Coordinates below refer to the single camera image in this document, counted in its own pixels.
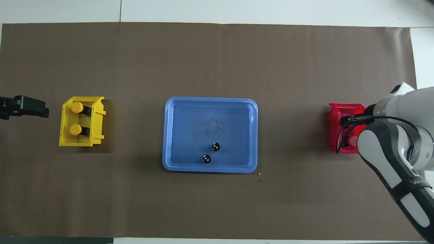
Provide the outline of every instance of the yellow cap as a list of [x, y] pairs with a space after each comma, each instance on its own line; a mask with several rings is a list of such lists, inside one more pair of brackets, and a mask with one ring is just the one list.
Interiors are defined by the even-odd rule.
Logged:
[[78, 135], [81, 133], [81, 131], [82, 131], [82, 129], [81, 129], [81, 126], [79, 124], [73, 124], [69, 128], [69, 132], [73, 135]]
[[84, 109], [84, 107], [83, 107], [83, 104], [81, 102], [75, 102], [72, 104], [71, 110], [74, 113], [81, 113], [83, 111], [83, 109]]

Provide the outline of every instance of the velcro strap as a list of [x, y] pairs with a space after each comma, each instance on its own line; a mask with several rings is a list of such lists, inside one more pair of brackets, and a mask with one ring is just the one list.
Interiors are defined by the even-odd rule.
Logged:
[[399, 202], [405, 195], [421, 187], [429, 187], [432, 189], [425, 178], [421, 176], [409, 177], [393, 187], [390, 191], [390, 195], [395, 202]]

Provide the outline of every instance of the dice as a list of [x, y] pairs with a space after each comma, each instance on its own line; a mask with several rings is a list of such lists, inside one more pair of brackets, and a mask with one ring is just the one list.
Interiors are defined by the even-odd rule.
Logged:
[[214, 143], [211, 145], [211, 149], [212, 149], [214, 152], [217, 152], [218, 150], [220, 150], [220, 144], [219, 144], [218, 142], [214, 142]]
[[207, 155], [204, 155], [204, 156], [202, 157], [202, 161], [203, 161], [204, 163], [206, 163], [206, 164], [211, 163], [211, 156], [209, 156], [208, 154], [207, 154]]

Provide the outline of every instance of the red plastic container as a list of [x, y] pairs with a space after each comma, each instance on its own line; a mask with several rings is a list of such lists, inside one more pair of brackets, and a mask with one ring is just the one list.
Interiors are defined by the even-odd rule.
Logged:
[[[365, 111], [365, 107], [362, 104], [345, 104], [345, 103], [330, 103], [332, 110], [329, 113], [327, 120], [330, 122], [330, 141], [329, 146], [332, 151], [336, 151], [336, 139], [341, 129], [341, 118], [348, 115], [361, 114]], [[366, 125], [358, 125], [348, 134], [349, 146], [341, 148], [340, 153], [358, 153], [357, 138], [360, 132], [366, 127]], [[342, 130], [339, 137], [339, 144], [342, 137], [351, 128], [351, 125]]]

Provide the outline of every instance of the black cable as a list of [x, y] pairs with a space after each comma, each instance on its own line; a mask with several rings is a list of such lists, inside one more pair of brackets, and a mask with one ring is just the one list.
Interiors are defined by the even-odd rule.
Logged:
[[362, 119], [362, 120], [359, 120], [359, 121], [357, 121], [346, 133], [345, 133], [345, 135], [342, 137], [342, 140], [341, 140], [341, 143], [339, 143], [339, 137], [341, 136], [341, 133], [342, 133], [342, 131], [345, 129], [345, 127], [346, 126], [348, 126], [351, 122], [353, 122], [354, 120], [349, 120], [349, 121], [347, 121], [342, 127], [341, 127], [341, 129], [340, 129], [340, 131], [339, 131], [339, 134], [338, 134], [338, 138], [337, 138], [337, 140], [336, 140], [336, 145], [338, 146], [337, 148], [336, 148], [336, 153], [339, 153], [340, 151], [341, 151], [341, 148], [343, 147], [343, 144], [344, 144], [344, 139], [346, 139], [347, 137], [348, 137], [348, 134], [356, 127], [356, 126], [358, 126], [358, 125], [360, 125], [360, 124], [362, 124], [363, 122], [365, 122], [365, 121], [367, 121], [367, 120], [370, 120], [370, 119], [394, 119], [394, 120], [398, 120], [398, 121], [401, 121], [401, 122], [404, 122], [404, 123], [406, 123], [406, 124], [408, 124], [409, 126], [411, 126], [413, 129], [415, 129], [416, 131], [418, 130], [417, 128], [416, 128], [416, 126], [415, 125], [413, 125], [410, 121], [407, 121], [407, 120], [405, 120], [405, 119], [401, 119], [401, 118], [398, 118], [398, 117], [393, 117], [393, 116], [373, 116], [373, 117], [371, 117], [371, 118], [367, 118], [367, 119]]

